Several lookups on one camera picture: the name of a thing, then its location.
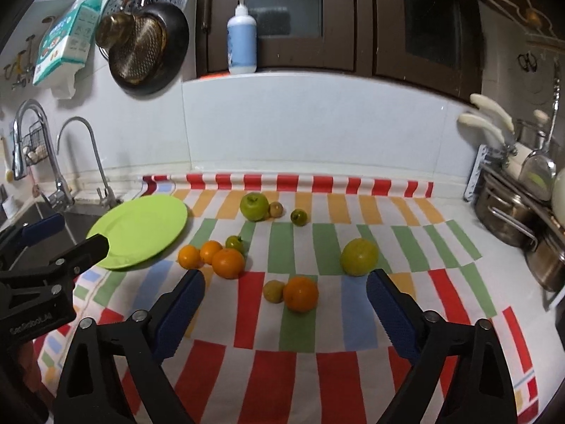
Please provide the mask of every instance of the soap dispenser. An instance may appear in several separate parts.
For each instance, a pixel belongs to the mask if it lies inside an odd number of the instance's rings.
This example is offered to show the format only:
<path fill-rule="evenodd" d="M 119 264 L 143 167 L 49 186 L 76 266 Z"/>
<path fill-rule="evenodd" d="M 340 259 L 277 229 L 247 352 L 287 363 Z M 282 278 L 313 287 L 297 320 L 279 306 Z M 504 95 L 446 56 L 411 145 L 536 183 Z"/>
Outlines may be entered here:
<path fill-rule="evenodd" d="M 228 20 L 228 68 L 233 75 L 257 70 L 257 23 L 245 0 L 237 2 L 236 14 Z"/>

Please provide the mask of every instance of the green stripe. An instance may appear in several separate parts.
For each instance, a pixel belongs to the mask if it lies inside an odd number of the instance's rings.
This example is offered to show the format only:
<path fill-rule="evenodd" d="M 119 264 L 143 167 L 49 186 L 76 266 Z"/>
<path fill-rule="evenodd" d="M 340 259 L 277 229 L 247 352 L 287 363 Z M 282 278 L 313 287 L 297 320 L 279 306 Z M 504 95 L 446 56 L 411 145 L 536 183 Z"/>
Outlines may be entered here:
<path fill-rule="evenodd" d="M 316 276 L 306 277 L 317 282 Z M 299 314 L 285 306 L 282 316 L 279 351 L 314 352 L 316 344 L 316 309 L 305 314 Z"/>
<path fill-rule="evenodd" d="M 295 234 L 292 223 L 273 222 L 270 226 L 267 271 L 275 274 L 296 274 Z"/>
<path fill-rule="evenodd" d="M 465 250 L 467 250 L 467 253 L 473 260 L 478 260 L 482 257 L 481 252 L 477 250 L 475 244 L 471 242 L 469 236 L 465 234 L 465 232 L 461 229 L 461 226 L 459 226 L 455 220 L 449 220 L 445 223 L 449 226 L 449 229 L 451 229 L 457 240 L 461 242 L 461 245 L 465 248 Z"/>
<path fill-rule="evenodd" d="M 420 244 L 416 241 L 414 234 L 409 226 L 391 226 L 400 248 L 404 252 L 410 270 L 412 272 L 417 271 L 429 271 L 429 263 L 426 255 L 422 251 Z"/>
<path fill-rule="evenodd" d="M 465 277 L 465 280 L 473 290 L 475 297 L 477 298 L 478 304 L 481 306 L 485 313 L 485 317 L 496 316 L 496 309 L 494 308 L 493 301 L 490 298 L 487 286 L 482 281 L 481 274 L 478 273 L 478 269 L 474 263 L 469 263 L 468 265 L 461 266 L 461 274 Z"/>
<path fill-rule="evenodd" d="M 103 307 L 108 306 L 109 299 L 111 299 L 121 281 L 124 280 L 126 274 L 126 272 L 110 271 L 106 282 L 98 289 L 92 300 Z"/>
<path fill-rule="evenodd" d="M 245 222 L 239 231 L 239 237 L 244 242 L 245 252 L 249 252 L 249 246 L 251 245 L 251 239 L 253 238 L 253 233 L 255 232 L 255 222 Z"/>
<path fill-rule="evenodd" d="M 74 296 L 84 301 L 88 295 L 88 288 L 84 288 L 81 285 L 77 285 L 75 290 L 72 292 Z"/>
<path fill-rule="evenodd" d="M 49 354 L 47 354 L 45 351 L 43 352 L 43 355 L 41 356 L 41 360 L 43 360 L 43 363 L 44 363 L 45 365 L 47 365 L 48 367 L 55 366 L 55 362 L 54 362 L 53 359 L 49 356 Z"/>
<path fill-rule="evenodd" d="M 440 254 L 441 259 L 444 261 L 446 268 L 458 268 L 459 262 L 457 261 L 455 255 L 451 253 L 447 243 L 444 238 L 437 232 L 434 225 L 426 225 L 424 229 L 428 233 L 429 238 L 432 240 L 433 244 L 436 246 L 437 253 Z"/>
<path fill-rule="evenodd" d="M 216 222 L 216 219 L 204 218 L 198 231 L 194 233 L 194 237 L 190 241 L 190 245 L 193 245 L 197 249 L 200 249 L 206 241 L 210 240 L 210 235 L 216 227 Z"/>
<path fill-rule="evenodd" d="M 372 241 L 377 244 L 377 247 L 379 247 L 379 243 L 377 242 L 377 239 L 375 239 L 375 236 L 373 236 L 373 233 L 371 232 L 371 229 L 369 229 L 368 225 L 357 225 L 357 229 L 359 230 L 359 233 L 361 234 L 361 237 L 363 239 Z M 379 260 L 377 261 L 377 268 L 382 269 L 387 274 L 392 273 L 391 265 L 389 265 L 388 260 L 385 258 L 385 255 L 383 255 L 381 247 L 379 247 Z"/>
<path fill-rule="evenodd" d="M 341 248 L 335 226 L 331 223 L 313 223 L 314 253 L 320 276 L 342 276 Z"/>

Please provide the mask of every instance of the white knife handle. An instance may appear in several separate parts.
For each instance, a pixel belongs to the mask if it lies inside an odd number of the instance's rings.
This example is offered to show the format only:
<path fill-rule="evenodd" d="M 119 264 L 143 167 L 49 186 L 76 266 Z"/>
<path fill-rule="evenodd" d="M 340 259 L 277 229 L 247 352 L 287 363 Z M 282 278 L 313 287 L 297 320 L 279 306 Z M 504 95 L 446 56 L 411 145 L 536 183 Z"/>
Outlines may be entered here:
<path fill-rule="evenodd" d="M 533 115 L 540 126 L 545 126 L 547 123 L 549 123 L 550 118 L 547 113 L 544 113 L 541 110 L 534 110 Z"/>
<path fill-rule="evenodd" d="M 493 99 L 482 94 L 471 94 L 470 101 L 473 105 L 476 105 L 479 108 L 492 111 L 499 115 L 504 125 L 510 132 L 512 132 L 512 134 L 514 134 L 514 123 L 512 122 L 512 117 Z"/>
<path fill-rule="evenodd" d="M 506 145 L 506 142 L 504 141 L 504 135 L 502 135 L 502 131 L 494 124 L 492 124 L 490 121 L 485 120 L 485 118 L 481 118 L 480 116 L 477 116 L 476 114 L 472 114 L 472 113 L 461 113 L 457 118 L 457 121 L 459 121 L 461 124 L 465 124 L 466 126 L 472 128 L 485 129 L 489 131 L 491 134 L 493 134 L 494 137 L 499 142 L 501 142 L 502 145 Z"/>

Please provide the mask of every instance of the bottle label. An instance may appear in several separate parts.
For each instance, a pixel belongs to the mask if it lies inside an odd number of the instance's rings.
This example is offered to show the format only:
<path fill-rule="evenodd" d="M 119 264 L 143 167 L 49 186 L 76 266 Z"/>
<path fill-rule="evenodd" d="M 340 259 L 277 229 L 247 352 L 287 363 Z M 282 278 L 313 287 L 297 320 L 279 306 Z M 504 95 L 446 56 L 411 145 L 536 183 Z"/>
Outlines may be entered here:
<path fill-rule="evenodd" d="M 232 25 L 228 27 L 228 65 L 251 66 L 257 64 L 257 27 Z"/>

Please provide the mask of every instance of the blue gripper pad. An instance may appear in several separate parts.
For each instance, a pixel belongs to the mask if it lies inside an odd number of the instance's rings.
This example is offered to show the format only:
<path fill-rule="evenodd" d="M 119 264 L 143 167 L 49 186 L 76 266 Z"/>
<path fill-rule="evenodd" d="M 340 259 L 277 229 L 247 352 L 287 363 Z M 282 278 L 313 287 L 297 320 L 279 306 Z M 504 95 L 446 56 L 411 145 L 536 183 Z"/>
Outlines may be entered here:
<path fill-rule="evenodd" d="M 153 337 L 153 358 L 161 364 L 174 355 L 183 339 L 186 329 L 204 298 L 206 281 L 198 270 L 189 270 L 171 293 L 159 297 L 153 308 L 160 301 L 173 296 L 166 315 L 161 319 Z"/>
<path fill-rule="evenodd" d="M 397 298 L 393 296 L 391 289 L 383 282 L 384 279 L 394 286 L 383 270 L 375 270 L 368 275 L 367 297 L 398 355 L 414 365 L 420 358 L 416 328 L 402 310 Z"/>
<path fill-rule="evenodd" d="M 63 215 L 56 213 L 36 223 L 26 225 L 20 233 L 19 245 L 23 247 L 31 247 L 36 243 L 47 239 L 50 236 L 62 231 L 65 227 L 65 219 Z"/>

